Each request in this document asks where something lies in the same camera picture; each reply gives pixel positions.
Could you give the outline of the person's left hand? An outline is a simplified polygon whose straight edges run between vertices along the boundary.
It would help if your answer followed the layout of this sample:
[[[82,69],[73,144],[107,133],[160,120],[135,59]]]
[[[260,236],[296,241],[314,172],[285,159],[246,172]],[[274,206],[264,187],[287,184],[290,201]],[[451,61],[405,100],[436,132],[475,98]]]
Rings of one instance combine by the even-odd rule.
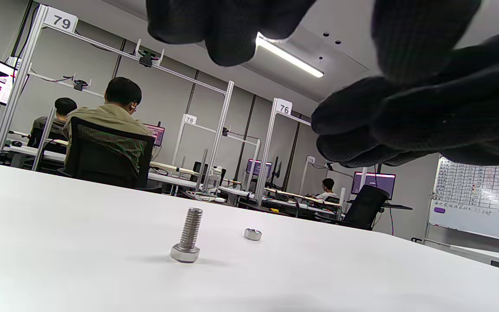
[[[380,76],[329,95],[311,115],[319,153],[346,168],[400,166],[439,153],[499,166],[499,34],[456,49],[480,0],[377,0],[370,34]],[[257,35],[287,39],[313,0],[147,0],[147,31],[204,42],[210,59],[249,61]]]

